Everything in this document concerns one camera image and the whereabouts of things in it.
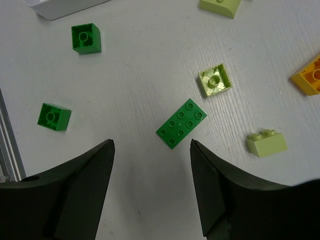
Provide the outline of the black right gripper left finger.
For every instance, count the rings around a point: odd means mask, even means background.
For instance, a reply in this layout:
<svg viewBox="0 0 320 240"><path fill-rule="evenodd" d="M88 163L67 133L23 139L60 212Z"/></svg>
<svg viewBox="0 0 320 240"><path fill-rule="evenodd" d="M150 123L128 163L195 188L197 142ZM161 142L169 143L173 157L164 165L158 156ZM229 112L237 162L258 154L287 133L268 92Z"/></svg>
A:
<svg viewBox="0 0 320 240"><path fill-rule="evenodd" d="M1 239L95 239L114 157L108 139L49 170L2 183Z"/></svg>

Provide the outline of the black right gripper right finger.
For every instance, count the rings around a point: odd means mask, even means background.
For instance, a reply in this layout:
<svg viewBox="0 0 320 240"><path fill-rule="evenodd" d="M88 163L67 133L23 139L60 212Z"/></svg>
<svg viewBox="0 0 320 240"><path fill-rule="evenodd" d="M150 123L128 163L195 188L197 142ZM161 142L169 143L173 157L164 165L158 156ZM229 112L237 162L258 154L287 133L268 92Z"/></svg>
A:
<svg viewBox="0 0 320 240"><path fill-rule="evenodd" d="M203 236L208 240L317 240L320 182L294 186L250 174L197 140L190 161Z"/></svg>

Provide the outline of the light green square lego brick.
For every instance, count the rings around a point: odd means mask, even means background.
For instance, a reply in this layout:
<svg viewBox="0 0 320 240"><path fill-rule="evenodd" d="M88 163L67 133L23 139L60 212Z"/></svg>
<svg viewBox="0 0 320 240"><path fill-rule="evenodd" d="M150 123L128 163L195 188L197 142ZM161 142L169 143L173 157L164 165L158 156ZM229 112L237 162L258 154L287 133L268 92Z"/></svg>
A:
<svg viewBox="0 0 320 240"><path fill-rule="evenodd" d="M288 149L283 134L269 129L248 135L246 143L249 152L259 158L277 154Z"/></svg>

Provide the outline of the green lego plate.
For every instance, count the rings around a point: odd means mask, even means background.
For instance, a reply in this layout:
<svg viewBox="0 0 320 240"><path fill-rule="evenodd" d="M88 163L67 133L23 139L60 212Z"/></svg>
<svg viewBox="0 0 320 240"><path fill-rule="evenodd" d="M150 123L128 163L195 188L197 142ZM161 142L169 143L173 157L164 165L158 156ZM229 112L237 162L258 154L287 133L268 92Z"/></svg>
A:
<svg viewBox="0 0 320 240"><path fill-rule="evenodd" d="M206 117L207 114L189 98L156 134L170 149L174 149Z"/></svg>

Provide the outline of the light green upturned lego brick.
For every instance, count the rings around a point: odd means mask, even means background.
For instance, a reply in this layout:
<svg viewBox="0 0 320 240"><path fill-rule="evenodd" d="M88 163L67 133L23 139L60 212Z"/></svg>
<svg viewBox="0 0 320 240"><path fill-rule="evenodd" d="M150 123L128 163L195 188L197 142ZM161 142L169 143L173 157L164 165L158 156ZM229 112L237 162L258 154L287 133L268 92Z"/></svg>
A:
<svg viewBox="0 0 320 240"><path fill-rule="evenodd" d="M223 63L198 72L197 80L204 98L221 94L233 87Z"/></svg>

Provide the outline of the orange long lego brick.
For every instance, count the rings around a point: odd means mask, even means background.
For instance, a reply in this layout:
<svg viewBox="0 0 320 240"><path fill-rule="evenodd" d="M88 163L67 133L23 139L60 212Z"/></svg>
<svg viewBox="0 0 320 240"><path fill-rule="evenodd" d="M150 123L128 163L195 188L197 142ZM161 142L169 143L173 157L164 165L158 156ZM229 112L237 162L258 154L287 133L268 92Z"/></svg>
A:
<svg viewBox="0 0 320 240"><path fill-rule="evenodd" d="M302 66L290 79L307 96L320 93L320 54Z"/></svg>

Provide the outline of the dark green square lego brick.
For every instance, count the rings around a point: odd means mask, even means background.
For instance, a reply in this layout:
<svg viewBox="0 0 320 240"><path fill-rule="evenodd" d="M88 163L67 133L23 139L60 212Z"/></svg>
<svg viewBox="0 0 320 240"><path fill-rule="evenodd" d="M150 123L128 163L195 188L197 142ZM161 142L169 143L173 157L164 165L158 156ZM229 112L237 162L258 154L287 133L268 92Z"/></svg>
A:
<svg viewBox="0 0 320 240"><path fill-rule="evenodd" d="M80 55L100 53L101 33L94 23L71 27L72 49Z"/></svg>

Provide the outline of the light green sloped lego brick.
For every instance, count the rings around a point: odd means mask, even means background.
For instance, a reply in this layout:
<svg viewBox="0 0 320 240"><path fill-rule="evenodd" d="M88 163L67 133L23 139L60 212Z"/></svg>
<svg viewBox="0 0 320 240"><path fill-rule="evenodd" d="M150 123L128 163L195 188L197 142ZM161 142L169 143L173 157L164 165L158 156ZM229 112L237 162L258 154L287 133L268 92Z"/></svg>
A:
<svg viewBox="0 0 320 240"><path fill-rule="evenodd" d="M241 0L200 0L198 8L234 19L240 3Z"/></svg>

